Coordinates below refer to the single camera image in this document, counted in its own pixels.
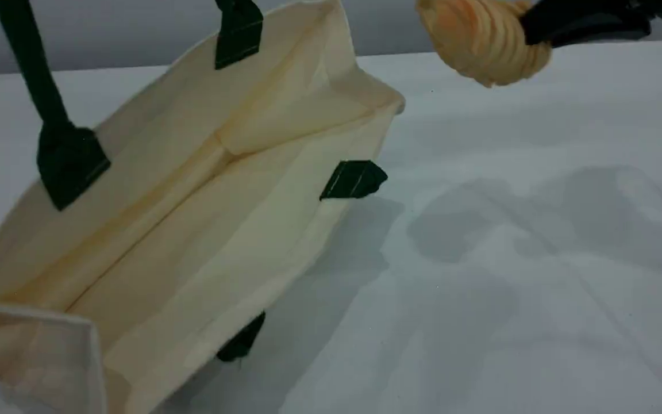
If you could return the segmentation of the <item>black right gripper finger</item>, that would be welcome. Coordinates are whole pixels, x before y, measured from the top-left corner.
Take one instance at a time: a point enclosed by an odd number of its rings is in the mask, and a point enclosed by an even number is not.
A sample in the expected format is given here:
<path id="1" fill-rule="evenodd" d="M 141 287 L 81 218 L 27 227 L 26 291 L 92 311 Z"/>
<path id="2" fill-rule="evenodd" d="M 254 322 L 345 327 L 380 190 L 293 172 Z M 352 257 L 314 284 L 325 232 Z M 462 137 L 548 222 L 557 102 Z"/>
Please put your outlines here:
<path id="1" fill-rule="evenodd" d="M 553 48 L 559 48 L 613 40 L 640 40 L 650 34 L 651 23 L 644 21 L 581 23 L 556 32 L 549 43 Z"/>
<path id="2" fill-rule="evenodd" d="M 538 1 L 519 18 L 527 45 L 550 44 L 561 29 L 581 23 L 649 22 L 631 1 Z"/>

